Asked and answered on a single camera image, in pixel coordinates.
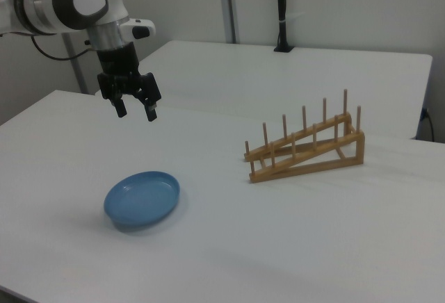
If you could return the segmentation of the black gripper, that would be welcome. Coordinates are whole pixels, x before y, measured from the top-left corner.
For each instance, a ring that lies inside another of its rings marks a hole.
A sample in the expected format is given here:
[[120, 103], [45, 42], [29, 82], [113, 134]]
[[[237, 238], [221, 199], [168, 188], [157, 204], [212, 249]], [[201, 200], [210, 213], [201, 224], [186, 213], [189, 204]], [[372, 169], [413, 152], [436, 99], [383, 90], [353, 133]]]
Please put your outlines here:
[[127, 114], [122, 95], [133, 95], [143, 104], [148, 121], [153, 122], [161, 93], [153, 73], [140, 75], [134, 44], [98, 51], [97, 55], [102, 66], [102, 73], [97, 75], [100, 92], [115, 107], [118, 117]]

